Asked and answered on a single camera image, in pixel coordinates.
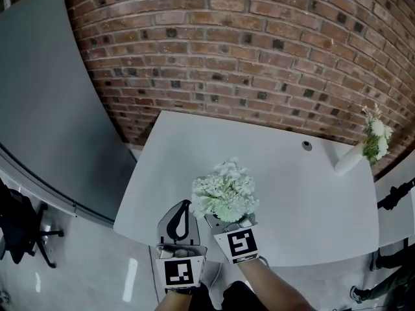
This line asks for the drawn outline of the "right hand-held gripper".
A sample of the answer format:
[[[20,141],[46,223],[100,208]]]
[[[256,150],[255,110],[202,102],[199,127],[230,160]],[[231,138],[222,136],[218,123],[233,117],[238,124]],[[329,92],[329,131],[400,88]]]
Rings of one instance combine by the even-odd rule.
[[[259,257],[255,238],[258,226],[254,213],[247,214],[236,222],[222,221],[213,214],[206,214],[205,219],[213,238],[230,262],[238,264]]]

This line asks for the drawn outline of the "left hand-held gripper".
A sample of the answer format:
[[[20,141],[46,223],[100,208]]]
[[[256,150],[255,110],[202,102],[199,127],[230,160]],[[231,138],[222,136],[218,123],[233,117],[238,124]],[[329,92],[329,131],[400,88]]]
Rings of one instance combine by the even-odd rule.
[[[160,282],[167,290],[190,294],[201,285],[207,247],[184,246],[198,244],[197,219],[190,211],[191,202],[182,200],[171,207],[157,226],[158,244],[156,268]]]

